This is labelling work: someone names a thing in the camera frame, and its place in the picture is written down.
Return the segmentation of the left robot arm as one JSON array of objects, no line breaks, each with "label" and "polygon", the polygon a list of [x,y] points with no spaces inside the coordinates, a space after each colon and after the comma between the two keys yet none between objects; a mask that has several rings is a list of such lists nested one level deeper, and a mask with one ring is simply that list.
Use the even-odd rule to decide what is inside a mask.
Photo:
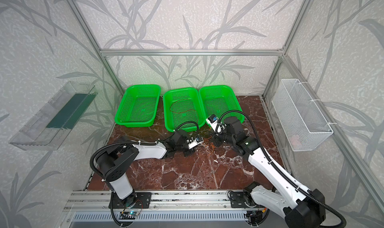
[{"label": "left robot arm", "polygon": [[112,191],[109,208],[114,208],[114,196],[119,198],[125,208],[130,208],[138,201],[126,174],[134,161],[173,158],[180,152],[187,157],[202,143],[199,125],[194,121],[186,121],[165,139],[142,142],[122,138],[116,143],[99,148],[91,155],[90,167]]}]

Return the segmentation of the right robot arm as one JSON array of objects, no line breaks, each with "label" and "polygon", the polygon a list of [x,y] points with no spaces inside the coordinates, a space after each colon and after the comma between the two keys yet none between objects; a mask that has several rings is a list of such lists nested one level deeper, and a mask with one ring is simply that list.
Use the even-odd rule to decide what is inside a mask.
[{"label": "right robot arm", "polygon": [[256,131],[254,136],[246,135],[242,123],[235,116],[225,118],[213,114],[206,122],[214,132],[213,143],[216,146],[223,143],[230,145],[277,189],[273,192],[256,182],[252,183],[244,189],[245,200],[250,206],[264,206],[284,218],[290,228],[322,228],[326,212],[340,219],[335,225],[337,228],[346,227],[344,216],[326,205],[325,197],[319,190],[310,190],[272,158]]}]

